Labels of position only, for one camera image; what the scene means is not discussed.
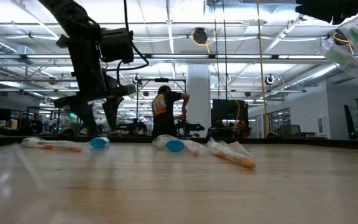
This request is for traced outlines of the large black screen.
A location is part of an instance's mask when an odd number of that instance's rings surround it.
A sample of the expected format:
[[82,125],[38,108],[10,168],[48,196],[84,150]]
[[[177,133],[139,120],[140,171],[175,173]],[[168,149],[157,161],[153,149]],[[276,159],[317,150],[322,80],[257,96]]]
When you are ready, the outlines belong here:
[[240,100],[213,99],[211,119],[216,120],[248,120],[248,104]]

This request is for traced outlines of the clear plastic wrapper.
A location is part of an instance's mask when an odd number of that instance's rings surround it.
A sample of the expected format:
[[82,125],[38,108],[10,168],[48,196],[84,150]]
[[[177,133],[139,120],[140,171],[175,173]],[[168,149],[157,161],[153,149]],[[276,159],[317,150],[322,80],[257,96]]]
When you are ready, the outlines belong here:
[[0,147],[0,224],[52,224],[57,204],[17,144]]

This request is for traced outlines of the blue plastic cup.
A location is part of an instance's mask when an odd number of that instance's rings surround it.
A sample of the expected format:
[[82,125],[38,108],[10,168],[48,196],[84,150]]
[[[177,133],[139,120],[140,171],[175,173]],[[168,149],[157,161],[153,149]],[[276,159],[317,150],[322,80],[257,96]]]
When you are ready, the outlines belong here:
[[181,152],[185,148],[185,144],[181,140],[169,140],[165,147],[170,152]]

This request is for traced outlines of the white building column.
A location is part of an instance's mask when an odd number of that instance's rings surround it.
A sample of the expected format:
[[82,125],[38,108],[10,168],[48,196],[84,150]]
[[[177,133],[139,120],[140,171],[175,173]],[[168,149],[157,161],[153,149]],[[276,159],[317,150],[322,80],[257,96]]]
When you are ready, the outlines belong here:
[[211,126],[210,71],[207,64],[190,64],[187,67],[186,92],[190,95],[187,107],[187,120],[191,124],[200,124],[201,138],[205,138]]

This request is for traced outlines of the black aluminium table frame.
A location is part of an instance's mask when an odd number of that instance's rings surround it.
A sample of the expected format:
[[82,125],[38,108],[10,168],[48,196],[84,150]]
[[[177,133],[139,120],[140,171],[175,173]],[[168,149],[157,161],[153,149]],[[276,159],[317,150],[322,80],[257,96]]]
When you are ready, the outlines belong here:
[[[74,142],[88,142],[92,136],[59,136],[59,135],[41,135],[41,136],[0,136],[0,146],[20,143],[27,137],[40,137],[46,140],[65,140]],[[108,137],[112,143],[151,143],[152,137]],[[190,140],[206,144],[209,139],[207,138],[190,138]],[[331,139],[316,139],[316,138],[299,138],[299,139],[281,139],[281,138],[268,138],[268,139],[231,139],[231,138],[218,138],[218,141],[225,141],[228,143],[238,141],[241,144],[299,144],[311,146],[324,146],[324,147],[340,147],[346,149],[358,149],[358,140],[331,140]]]

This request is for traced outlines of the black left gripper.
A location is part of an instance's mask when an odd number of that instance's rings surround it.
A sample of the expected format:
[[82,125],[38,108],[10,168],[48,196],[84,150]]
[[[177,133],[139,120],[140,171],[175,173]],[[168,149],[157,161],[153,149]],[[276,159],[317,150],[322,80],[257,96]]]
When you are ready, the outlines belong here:
[[94,120],[93,105],[88,101],[107,98],[102,104],[108,125],[114,131],[117,124],[117,110],[123,101],[122,96],[135,92],[135,86],[120,85],[119,81],[108,76],[101,68],[99,52],[95,46],[69,47],[73,76],[77,80],[79,92],[72,96],[58,98],[53,101],[56,108],[70,105],[70,109],[77,115],[87,129],[89,136],[98,135],[98,126]]

